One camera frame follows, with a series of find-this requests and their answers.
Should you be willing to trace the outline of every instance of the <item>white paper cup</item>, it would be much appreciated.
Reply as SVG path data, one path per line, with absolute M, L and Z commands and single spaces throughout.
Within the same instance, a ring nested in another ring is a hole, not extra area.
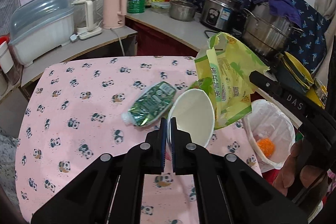
M 215 127 L 215 113 L 203 90 L 191 89 L 181 94 L 172 106 L 167 121 L 167 142 L 171 149 L 170 120 L 176 117 L 177 129 L 188 132 L 193 143 L 206 147 Z

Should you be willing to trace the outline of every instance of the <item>stainless steel pot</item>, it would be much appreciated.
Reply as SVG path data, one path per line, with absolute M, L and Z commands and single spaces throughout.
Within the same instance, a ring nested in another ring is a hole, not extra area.
M 192 21 L 196 10 L 197 6 L 190 2 L 184 0 L 171 1 L 169 16 L 180 21 Z
M 285 35 L 290 35 L 293 31 L 303 33 L 303 30 L 292 26 L 292 23 L 287 18 L 271 15 L 269 12 L 268 2 L 261 2 L 256 4 L 256 6 L 251 10 L 251 12 L 253 13 L 253 15 L 263 19 L 264 21 L 278 28 Z
M 240 0 L 205 0 L 201 22 L 216 30 L 228 32 L 229 20 L 240 6 Z
M 288 36 L 247 9 L 243 10 L 248 13 L 242 35 L 246 45 L 260 55 L 268 58 L 282 51 Z

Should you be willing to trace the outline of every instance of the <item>pot handle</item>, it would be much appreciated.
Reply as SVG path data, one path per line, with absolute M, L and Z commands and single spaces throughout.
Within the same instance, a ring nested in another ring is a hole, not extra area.
M 290 26 L 289 28 L 292 29 L 294 32 L 304 33 L 304 31 L 299 29 L 299 28 L 296 28 L 296 27 L 293 27 L 293 26 Z
M 259 20 L 256 18 L 256 16 L 255 16 L 251 11 L 247 10 L 246 8 L 243 8 L 243 12 L 245 12 L 246 14 L 250 14 L 250 15 L 252 15 L 252 16 L 254 17 L 254 19 L 255 19 L 257 22 L 259 22 Z

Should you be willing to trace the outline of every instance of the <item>human hand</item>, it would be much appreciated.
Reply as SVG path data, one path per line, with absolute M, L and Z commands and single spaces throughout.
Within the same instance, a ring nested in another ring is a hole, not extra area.
M 287 196 L 288 188 L 292 186 L 295 180 L 296 158 L 298 157 L 302 147 L 302 140 L 296 142 L 291 147 L 291 154 L 288 156 L 278 176 L 273 182 L 275 187 L 284 196 Z M 315 179 L 321 174 L 322 169 L 306 165 L 300 172 L 300 180 L 305 188 L 308 188 Z M 314 186 L 319 184 L 324 177 L 322 177 Z

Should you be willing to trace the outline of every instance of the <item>white plastic bag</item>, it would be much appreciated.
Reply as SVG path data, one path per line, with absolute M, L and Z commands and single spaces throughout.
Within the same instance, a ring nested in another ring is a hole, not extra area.
M 295 142 L 295 131 L 290 119 L 273 103 L 266 100 L 252 102 L 252 113 L 243 118 L 243 125 L 261 172 L 281 169 Z M 257 145 L 260 139 L 269 138 L 275 144 L 274 153 L 266 158 Z

